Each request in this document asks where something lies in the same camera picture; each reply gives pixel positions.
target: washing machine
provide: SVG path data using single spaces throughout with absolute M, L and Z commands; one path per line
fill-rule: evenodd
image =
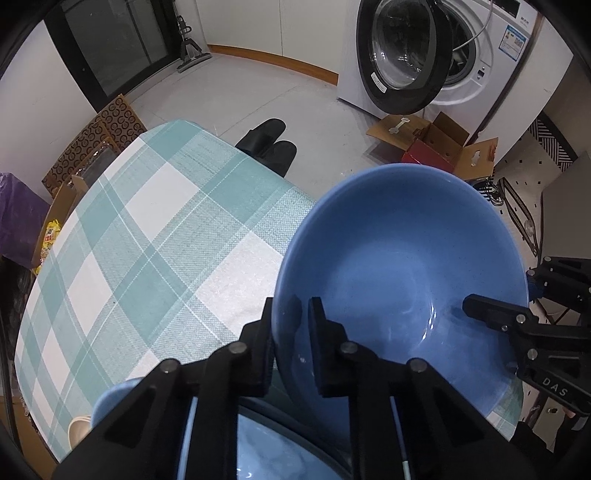
M 519 67 L 537 11 L 519 0 L 350 0 L 338 96 L 373 115 L 441 111 L 470 136 Z

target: purple bag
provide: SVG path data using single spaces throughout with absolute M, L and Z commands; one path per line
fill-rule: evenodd
M 48 210 L 49 204 L 12 173 L 0 173 L 0 255 L 32 268 Z

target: washing machine door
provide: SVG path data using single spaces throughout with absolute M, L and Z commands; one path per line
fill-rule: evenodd
M 435 0 L 362 0 L 357 53 L 369 97 L 386 113 L 418 112 L 452 62 L 452 28 Z

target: white cable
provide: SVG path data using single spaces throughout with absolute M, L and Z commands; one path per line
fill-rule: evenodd
M 484 27 L 482 27 L 480 29 L 480 31 L 474 35 L 470 40 L 465 41 L 462 45 L 460 45 L 459 47 L 456 47 L 452 50 L 452 52 L 460 50 L 460 48 L 464 48 L 466 45 L 468 45 L 471 41 L 476 40 L 478 38 L 478 36 L 484 32 L 486 30 L 486 28 L 488 27 L 489 22 L 491 21 L 491 17 L 492 17 L 492 8 L 495 5 L 494 1 L 491 0 L 491 7 L 488 11 L 488 17 L 486 17 L 486 22 L 484 22 Z

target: checkered tablecloth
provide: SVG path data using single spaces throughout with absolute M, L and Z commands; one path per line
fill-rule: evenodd
M 135 140 L 64 225 L 22 320 L 17 377 L 56 457 L 109 387 L 206 358 L 259 319 L 312 205 L 195 124 Z

